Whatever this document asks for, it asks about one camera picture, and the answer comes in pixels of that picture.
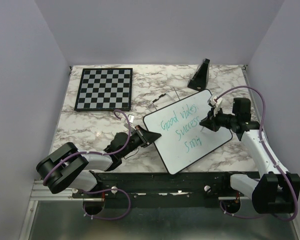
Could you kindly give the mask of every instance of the gray wall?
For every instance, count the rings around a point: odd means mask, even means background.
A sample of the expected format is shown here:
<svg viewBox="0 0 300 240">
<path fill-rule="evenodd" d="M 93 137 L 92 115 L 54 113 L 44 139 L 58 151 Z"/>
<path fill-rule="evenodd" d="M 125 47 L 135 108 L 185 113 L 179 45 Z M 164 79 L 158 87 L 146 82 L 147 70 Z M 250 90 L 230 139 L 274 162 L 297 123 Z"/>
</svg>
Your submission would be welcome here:
<svg viewBox="0 0 300 240">
<path fill-rule="evenodd" d="M 285 0 L 247 73 L 266 100 L 265 130 L 271 147 L 292 173 L 300 175 L 300 0 Z"/>
<path fill-rule="evenodd" d="M 84 64 L 247 64 L 283 0 L 36 0 Z"/>
<path fill-rule="evenodd" d="M 0 0 L 0 240 L 18 239 L 69 67 L 33 0 Z"/>
</svg>

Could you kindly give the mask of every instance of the whiteboard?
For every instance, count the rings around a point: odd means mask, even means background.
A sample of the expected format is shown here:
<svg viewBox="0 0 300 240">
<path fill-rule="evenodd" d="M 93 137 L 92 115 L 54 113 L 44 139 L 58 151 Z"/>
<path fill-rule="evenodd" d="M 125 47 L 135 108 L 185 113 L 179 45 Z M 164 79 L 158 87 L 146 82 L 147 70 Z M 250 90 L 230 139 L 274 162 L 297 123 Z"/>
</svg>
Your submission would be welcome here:
<svg viewBox="0 0 300 240">
<path fill-rule="evenodd" d="M 211 107 L 203 90 L 143 117 L 145 127 L 162 136 L 154 145 L 170 174 L 176 174 L 232 139 L 230 130 L 213 132 L 199 125 Z"/>
</svg>

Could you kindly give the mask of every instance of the whiteboard black frame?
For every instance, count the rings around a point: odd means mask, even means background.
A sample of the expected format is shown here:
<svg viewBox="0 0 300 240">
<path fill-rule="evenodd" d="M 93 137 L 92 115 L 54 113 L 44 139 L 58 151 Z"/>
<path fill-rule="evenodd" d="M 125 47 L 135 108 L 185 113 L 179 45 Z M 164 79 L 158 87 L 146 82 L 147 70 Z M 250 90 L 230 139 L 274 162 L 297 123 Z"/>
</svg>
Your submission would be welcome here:
<svg viewBox="0 0 300 240">
<path fill-rule="evenodd" d="M 209 89 L 204 89 L 203 91 L 208 91 L 208 92 L 211 94 L 211 96 L 212 96 L 212 93 L 211 93 L 211 91 L 210 91 Z M 162 109 L 165 109 L 165 108 L 167 108 L 167 107 L 169 107 L 169 106 L 171 106 L 171 105 L 173 105 L 173 104 L 177 104 L 178 102 L 181 102 L 181 101 L 183 101 L 183 100 L 185 100 L 185 99 L 187 99 L 187 98 L 192 97 L 193 95 L 200 94 L 200 93 L 203 92 L 203 91 L 196 92 L 196 93 L 194 93 L 194 94 L 192 94 L 192 95 L 190 95 L 190 96 L 187 96 L 187 97 L 185 97 L 185 98 L 183 98 L 183 99 L 181 99 L 181 100 L 179 100 L 179 101 L 176 101 L 176 102 L 173 102 L 173 103 L 171 103 L 171 104 L 169 104 L 169 105 L 167 105 L 167 106 L 164 106 L 164 107 L 160 108 L 159 110 L 156 110 L 156 111 L 150 112 L 149 114 L 144 115 L 143 118 L 142 118 L 142 121 L 143 121 L 143 124 L 144 124 L 145 128 L 149 131 L 149 129 L 148 129 L 146 123 L 145 123 L 145 117 L 146 117 L 146 116 L 149 116 L 149 115 L 154 114 L 154 113 L 156 113 L 156 112 L 158 112 L 158 111 L 161 111 Z M 203 155 L 202 157 L 198 158 L 197 160 L 195 160 L 194 162 L 190 163 L 189 165 L 187 165 L 186 167 L 184 167 L 183 169 L 181 169 L 180 171 L 178 171 L 178 172 L 176 172 L 176 173 L 170 173 L 170 172 L 169 172 L 169 170 L 168 170 L 168 168 L 167 168 L 167 166 L 166 166 L 166 164 L 165 164 L 165 161 L 163 160 L 163 158 L 162 158 L 162 156 L 161 156 L 161 154 L 160 154 L 160 152 L 159 152 L 159 150 L 158 150 L 158 148 L 157 148 L 156 142 L 154 142 L 153 144 L 154 144 L 154 147 L 155 147 L 156 151 L 158 152 L 158 154 L 159 154 L 159 156 L 160 156 L 160 158 L 161 158 L 161 161 L 163 162 L 163 165 L 164 165 L 166 171 L 167 171 L 169 174 L 174 175 L 174 174 L 180 173 L 181 171 L 183 171 L 183 170 L 185 170 L 186 168 L 188 168 L 189 166 L 193 165 L 194 163 L 196 163 L 197 161 L 199 161 L 199 160 L 202 159 L 203 157 L 205 157 L 205 156 L 207 156 L 208 154 L 212 153 L 214 150 L 216 150 L 216 149 L 220 148 L 221 146 L 223 146 L 224 144 L 230 142 L 230 141 L 233 139 L 234 135 L 232 134 L 232 132 L 231 132 L 230 130 L 229 130 L 229 132 L 230 132 L 230 134 L 231 134 L 231 138 L 230 138 L 228 141 L 224 142 L 224 143 L 221 144 L 220 146 L 216 147 L 216 148 L 213 149 L 212 151 L 210 151 L 210 152 L 208 152 L 207 154 Z"/>
</svg>

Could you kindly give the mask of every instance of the checkered board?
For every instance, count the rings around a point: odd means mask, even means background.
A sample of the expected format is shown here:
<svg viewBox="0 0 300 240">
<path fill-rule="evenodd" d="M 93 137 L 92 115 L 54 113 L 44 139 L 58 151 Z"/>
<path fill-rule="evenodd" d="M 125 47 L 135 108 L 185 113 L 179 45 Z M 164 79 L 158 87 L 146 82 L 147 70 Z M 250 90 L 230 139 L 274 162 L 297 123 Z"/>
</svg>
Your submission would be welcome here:
<svg viewBox="0 0 300 240">
<path fill-rule="evenodd" d="M 85 68 L 74 110 L 131 109 L 132 68 Z"/>
</svg>

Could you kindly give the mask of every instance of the marble table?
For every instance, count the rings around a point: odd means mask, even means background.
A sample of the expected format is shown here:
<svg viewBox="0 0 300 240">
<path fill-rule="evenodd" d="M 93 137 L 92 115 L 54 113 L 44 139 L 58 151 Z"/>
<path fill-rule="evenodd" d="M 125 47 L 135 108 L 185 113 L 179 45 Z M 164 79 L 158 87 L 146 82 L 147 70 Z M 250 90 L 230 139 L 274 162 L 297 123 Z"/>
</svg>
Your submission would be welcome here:
<svg viewBox="0 0 300 240">
<path fill-rule="evenodd" d="M 118 132 L 127 131 L 112 112 L 76 112 L 74 110 L 82 69 L 84 68 L 133 68 L 132 102 L 129 114 L 134 115 L 134 125 L 144 127 L 142 118 L 150 113 L 146 106 L 171 87 L 178 89 L 180 98 L 195 90 L 187 88 L 188 80 L 197 65 L 82 65 L 74 66 L 66 91 L 57 130 L 53 138 L 52 151 L 67 142 L 86 151 L 101 151 L 106 148 Z M 212 94 L 240 85 L 245 79 L 238 65 L 211 65 L 207 88 Z M 232 112 L 233 97 L 250 98 L 247 89 L 238 89 L 224 97 L 224 113 Z M 254 161 L 247 149 L 234 135 L 232 140 L 203 157 L 183 172 L 256 171 Z M 128 158 L 113 172 L 149 173 L 166 172 L 165 166 L 152 144 Z"/>
</svg>

